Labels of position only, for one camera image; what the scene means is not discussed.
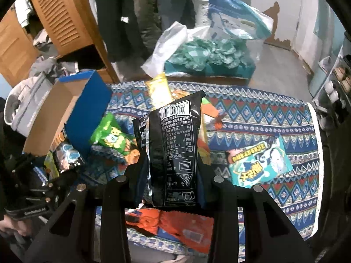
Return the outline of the person's left hand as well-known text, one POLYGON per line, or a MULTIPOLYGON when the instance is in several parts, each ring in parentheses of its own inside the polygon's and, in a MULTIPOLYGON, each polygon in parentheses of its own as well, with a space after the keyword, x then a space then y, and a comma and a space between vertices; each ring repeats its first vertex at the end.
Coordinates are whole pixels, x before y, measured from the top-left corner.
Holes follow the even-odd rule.
POLYGON ((32 234, 32 222, 28 219, 16 221, 7 215, 4 215, 4 218, 0 221, 0 229, 4 233, 17 231, 21 236, 30 236, 32 234))

